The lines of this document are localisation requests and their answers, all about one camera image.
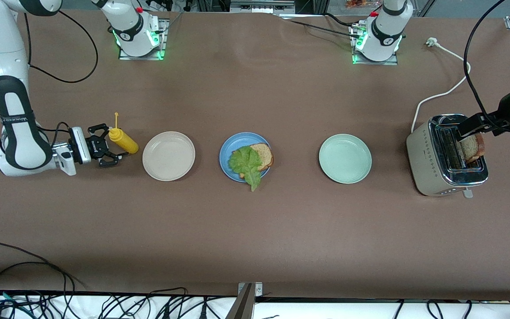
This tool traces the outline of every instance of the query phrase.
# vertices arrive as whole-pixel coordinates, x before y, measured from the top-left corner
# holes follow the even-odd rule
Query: toast
[[[264,171],[273,165],[275,162],[275,157],[273,156],[273,152],[271,152],[271,148],[265,143],[258,143],[249,145],[252,149],[259,154],[261,158],[262,165],[257,168],[258,171]],[[239,173],[239,178],[244,179],[245,175],[243,173]]]
[[[471,163],[477,160],[485,153],[485,143],[481,133],[471,135],[460,141],[462,153],[466,163]]]

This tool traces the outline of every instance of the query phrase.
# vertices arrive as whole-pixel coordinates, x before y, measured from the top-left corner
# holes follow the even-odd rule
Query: mustard bottle
[[[117,128],[117,117],[119,113],[115,112],[115,128],[109,130],[108,136],[109,139],[119,145],[120,148],[124,149],[129,154],[135,154],[139,151],[139,145],[135,143],[135,141],[129,137],[129,135],[125,134],[120,128]]]

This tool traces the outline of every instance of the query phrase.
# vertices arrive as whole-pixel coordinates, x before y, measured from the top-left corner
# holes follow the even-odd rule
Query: lettuce leaf
[[[231,154],[228,165],[237,174],[245,174],[245,181],[254,191],[261,183],[261,172],[257,169],[263,163],[259,154],[251,147],[241,147]]]

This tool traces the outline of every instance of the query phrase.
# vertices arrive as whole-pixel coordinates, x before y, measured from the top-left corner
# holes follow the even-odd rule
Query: table surface
[[[417,103],[462,77],[459,60],[424,42],[435,36],[461,53],[475,20],[411,19],[399,65],[389,67],[353,65],[345,37],[268,14],[185,13],[170,28],[164,61],[118,61],[101,12],[69,13],[95,39],[99,66],[73,85],[31,70],[37,120],[86,128],[113,124],[117,111],[141,149],[178,131],[193,141],[196,162],[176,182],[150,178],[141,151],[110,169],[78,166],[73,177],[0,173],[0,241],[62,266],[83,290],[184,285],[233,295],[238,281],[262,281],[272,296],[510,299],[510,135],[486,136],[490,177],[472,200],[419,194],[405,148]],[[67,79],[91,69],[91,44],[72,22],[30,24],[34,65]],[[494,110],[510,92],[501,20],[482,24],[470,62]],[[477,111],[462,85],[426,103],[419,121]],[[255,192],[218,164],[221,144],[244,131],[263,135],[275,154]],[[320,170],[320,145],[338,133],[371,150],[360,183],[338,184]],[[0,248],[0,269],[25,260]],[[62,289],[61,276],[33,267],[3,276],[0,288]]]

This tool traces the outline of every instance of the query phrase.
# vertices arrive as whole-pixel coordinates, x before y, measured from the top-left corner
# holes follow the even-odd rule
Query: blue plate
[[[227,141],[221,146],[220,150],[220,166],[221,170],[227,175],[229,178],[235,180],[240,183],[247,183],[244,179],[239,178],[239,174],[234,172],[231,168],[229,168],[228,161],[231,157],[231,153],[233,151],[241,148],[247,147],[249,145],[257,144],[257,143],[265,143],[269,145],[269,142],[263,138],[263,136],[251,132],[243,132],[237,133],[232,137],[229,137]],[[265,176],[269,169],[266,169],[261,172],[261,177]]]

